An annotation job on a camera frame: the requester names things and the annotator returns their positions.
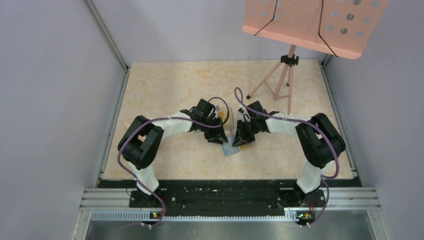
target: cable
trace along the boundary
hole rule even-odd
[[[279,0],[275,0],[274,15],[272,16],[272,19],[267,24],[265,24],[265,26],[263,26],[261,29],[259,29],[259,31],[257,31],[257,33],[255,33],[253,36],[256,36],[260,31],[262,31],[262,29],[264,29],[266,26],[268,26],[268,24],[270,24],[272,21],[274,21],[274,18],[276,17],[276,10],[277,10],[278,1]]]
[[[240,92],[241,100],[240,100],[239,96],[237,95],[237,90]],[[325,140],[325,142],[328,144],[328,147],[330,148],[330,151],[331,151],[332,156],[333,156],[334,161],[335,161],[335,173],[334,173],[334,175],[333,176],[321,175],[321,177],[326,178],[326,179],[335,179],[339,175],[339,171],[340,171],[339,158],[337,157],[336,151],[334,150],[334,147],[331,144],[329,138],[324,134],[324,132],[321,129],[319,129],[314,124],[312,124],[308,121],[305,121],[305,120],[273,116],[273,115],[269,115],[269,114],[266,114],[266,113],[263,113],[263,112],[260,112],[260,111],[256,111],[256,110],[246,106],[246,104],[243,103],[243,92],[240,89],[240,87],[238,87],[238,86],[234,88],[234,95],[235,95],[235,98],[237,99],[237,101],[243,107],[245,107],[247,110],[250,110],[250,111],[252,111],[256,114],[259,114],[259,115],[262,115],[262,116],[265,116],[265,117],[268,117],[268,118],[272,118],[272,119],[286,120],[286,121],[289,121],[289,122],[306,124],[306,125],[310,126],[311,128],[313,128],[315,131],[317,131],[322,136],[322,138]]]
[[[310,201],[309,212],[312,213],[314,211],[314,208],[315,208],[315,202],[314,201]]]
[[[124,166],[124,164],[121,162],[121,156],[122,156],[122,152],[125,149],[125,147],[128,145],[128,143],[134,138],[134,136],[141,130],[143,129],[145,126],[147,126],[150,123],[156,122],[156,121],[164,121],[164,120],[169,120],[169,117],[159,117],[159,118],[154,118],[154,119],[150,119],[146,122],[144,122],[141,126],[139,126],[129,137],[128,139],[122,144],[122,147],[120,148],[118,155],[117,155],[117,161],[118,164],[121,168],[123,168],[125,171],[127,171],[129,174],[131,174],[131,176],[137,181],[137,183],[143,187],[144,189],[146,189],[146,191],[148,191],[150,194],[152,194],[157,200],[159,200],[160,204],[162,205],[162,212],[163,214],[160,215],[159,221],[157,221],[156,223],[154,223],[153,225],[146,225],[149,226],[149,228],[153,228],[156,227],[160,222],[162,222],[165,213],[166,213],[166,207],[165,207],[165,203],[164,201],[162,201],[162,199],[156,194],[154,193],[152,190],[150,190],[148,187],[146,187],[138,178],[137,175],[135,173],[133,173],[129,168],[127,168],[126,166]],[[216,128],[220,128],[221,125],[215,125],[215,126],[211,126],[211,125],[206,125],[203,124],[201,122],[192,120],[190,118],[186,118],[186,117],[180,117],[180,116],[173,116],[171,117],[171,119],[173,120],[184,120],[184,121],[190,121],[192,123],[195,123],[197,125],[206,127],[206,128],[211,128],[211,129],[216,129]],[[130,223],[128,225],[125,225],[124,227],[120,228],[120,230],[125,229],[127,227],[130,226],[135,226],[135,225],[139,225],[139,223]]]
[[[241,100],[240,100],[239,96],[237,96],[237,90],[240,92]],[[321,175],[321,177],[322,177],[321,182],[325,185],[325,187],[327,189],[327,198],[325,199],[324,206],[322,207],[321,211],[318,213],[318,216],[316,216],[316,218],[313,220],[313,222],[307,224],[308,227],[312,227],[318,221],[318,219],[320,219],[321,216],[323,215],[324,210],[326,209],[327,204],[329,203],[329,199],[330,199],[330,187],[329,187],[329,185],[327,184],[327,182],[323,178],[326,178],[326,179],[335,179],[339,175],[339,171],[340,171],[339,158],[337,157],[337,154],[336,154],[336,151],[334,150],[333,145],[331,144],[331,142],[328,139],[328,137],[324,134],[324,132],[321,129],[319,129],[317,126],[315,126],[314,124],[312,124],[312,123],[310,123],[308,121],[305,121],[305,120],[300,120],[300,119],[276,117],[276,116],[272,116],[272,115],[265,114],[263,112],[259,112],[259,111],[256,111],[254,109],[251,109],[250,107],[246,106],[243,103],[243,92],[240,89],[240,87],[238,87],[238,86],[234,88],[234,95],[235,95],[235,98],[237,99],[237,101],[243,107],[245,107],[246,109],[248,109],[248,110],[250,110],[250,111],[252,111],[252,112],[254,112],[256,114],[259,114],[259,115],[262,115],[262,116],[265,116],[265,117],[269,117],[269,118],[273,118],[273,119],[278,119],[278,120],[287,120],[287,121],[290,121],[290,122],[307,124],[308,126],[312,127],[314,130],[316,130],[319,134],[321,134],[322,138],[328,144],[328,147],[330,148],[331,153],[332,153],[332,155],[334,157],[334,161],[335,161],[335,174],[333,176]]]
[[[228,119],[230,118],[230,108],[228,107],[227,102],[226,102],[224,99],[222,99],[221,97],[219,97],[219,96],[211,97],[211,98],[209,99],[209,101],[208,101],[208,102],[210,102],[211,100],[214,100],[214,99],[219,99],[219,100],[221,100],[221,101],[225,104],[225,107],[226,107],[226,118],[225,118],[224,122],[222,122],[222,126],[224,126],[224,124],[225,124],[225,123],[228,121]]]
[[[319,17],[318,36],[325,43],[325,45],[327,45],[327,47],[331,50],[332,54],[334,54],[334,56],[336,56],[336,57],[339,57],[333,51],[333,49],[327,44],[327,42],[324,40],[324,38],[321,36],[321,20],[323,19],[323,9],[324,9],[324,0],[321,0],[321,16]]]
[[[325,185],[325,188],[327,189],[327,198],[325,199],[325,202],[324,202],[324,206],[322,206],[322,209],[321,209],[321,211],[318,213],[318,216],[316,216],[315,217],[315,219],[313,220],[313,222],[311,222],[311,223],[307,223],[307,226],[310,228],[310,227],[312,227],[313,225],[315,225],[315,223],[318,221],[318,219],[320,219],[321,218],[321,216],[323,215],[323,213],[324,213],[324,210],[326,209],[326,207],[327,207],[327,204],[329,203],[329,199],[330,199],[330,187],[329,187],[329,185],[327,184],[327,182],[322,178],[321,179],[321,182]]]

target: music stand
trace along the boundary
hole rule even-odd
[[[389,0],[246,0],[243,31],[291,44],[287,55],[247,95],[265,84],[273,99],[288,98],[291,113],[296,46],[347,59],[361,56]],[[275,91],[268,78],[282,64]],[[280,96],[288,71],[288,95]]]

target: marble floor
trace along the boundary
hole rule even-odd
[[[117,163],[117,145],[126,129],[138,115],[157,118],[195,106],[199,99],[219,96],[233,109],[234,125],[241,115],[234,88],[246,96],[274,67],[278,60],[196,61],[134,63],[126,85],[103,179],[130,179]],[[271,76],[274,89],[282,66]],[[274,101],[265,85],[246,104],[259,100],[268,112],[287,113],[288,99]],[[219,100],[213,104],[223,107]],[[294,69],[292,115],[311,117],[326,114],[337,122],[329,95],[315,59],[301,59]],[[259,133],[250,147],[224,156],[221,146],[208,143],[202,133],[180,133],[162,140],[153,162],[158,179],[164,180],[229,180],[229,179],[295,179],[306,162],[299,139],[278,133]],[[353,178],[346,155],[339,157],[339,179]],[[334,173],[332,164],[327,175]]]

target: white wall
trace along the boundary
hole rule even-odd
[[[361,179],[376,187],[396,239],[424,234],[423,9],[390,1],[361,58],[328,68]]]
[[[242,31],[244,0],[94,0],[94,4],[127,63],[279,59],[290,48]],[[295,53],[303,59],[325,57],[301,47]]]
[[[0,1],[0,239],[69,239],[123,70],[81,0]]]

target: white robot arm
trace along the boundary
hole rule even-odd
[[[257,112],[279,117],[280,119],[290,118],[310,122],[324,132],[325,136],[330,140],[337,156],[346,149],[342,137],[323,113],[318,113],[308,118],[293,115],[288,116],[276,111],[267,113],[259,101],[253,102],[248,107]],[[246,119],[243,116],[242,120],[237,121],[237,131],[232,144],[233,146],[249,144],[255,141],[255,134],[259,132],[283,133],[299,138],[307,161],[302,174],[296,181],[294,190],[298,191],[301,200],[307,200],[318,190],[321,184],[323,169],[334,159],[330,147],[325,140],[319,138],[315,130],[305,123],[270,118],[248,109],[241,109],[239,112],[247,114],[248,118]]]
[[[204,132],[205,139],[210,143],[227,143],[228,140],[224,133],[222,119],[216,115],[215,106],[201,99],[197,106],[192,107],[190,110],[181,110],[174,115],[168,116],[166,120],[157,120],[146,125],[137,133],[137,137],[139,135],[145,136],[145,140],[142,141],[137,137],[132,138],[122,150],[122,156],[128,161],[128,166],[137,179],[154,192],[159,187],[159,182],[155,176],[152,162],[156,157],[161,140],[174,134],[199,130]],[[207,128],[181,118],[191,119],[210,126],[221,125],[221,127]],[[148,119],[144,116],[137,116],[119,142],[118,150],[121,149],[129,136],[147,121]],[[147,195],[151,194],[139,183],[137,183],[137,187]]]

